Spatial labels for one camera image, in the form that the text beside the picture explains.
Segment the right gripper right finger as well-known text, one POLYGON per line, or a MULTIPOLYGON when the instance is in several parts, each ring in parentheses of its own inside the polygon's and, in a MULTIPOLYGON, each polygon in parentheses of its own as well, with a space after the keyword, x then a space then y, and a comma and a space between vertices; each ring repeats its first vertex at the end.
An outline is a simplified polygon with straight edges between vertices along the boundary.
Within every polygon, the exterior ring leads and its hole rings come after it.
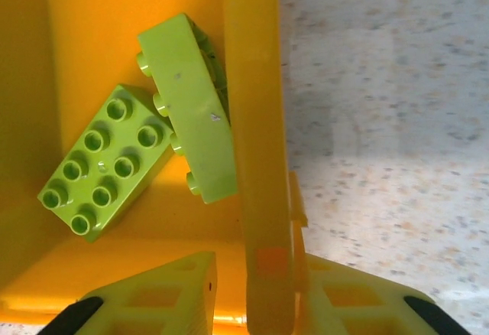
POLYGON ((307 254, 298 334, 463 334, 464 327, 414 288, 307 254))

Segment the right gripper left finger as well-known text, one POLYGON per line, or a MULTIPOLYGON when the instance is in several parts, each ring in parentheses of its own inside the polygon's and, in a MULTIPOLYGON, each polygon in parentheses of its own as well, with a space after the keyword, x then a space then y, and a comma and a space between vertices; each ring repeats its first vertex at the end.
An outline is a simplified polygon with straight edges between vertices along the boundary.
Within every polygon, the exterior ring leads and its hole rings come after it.
POLYGON ((95 289, 62 310, 42 334, 211 334, 214 252, 197 252, 95 289))

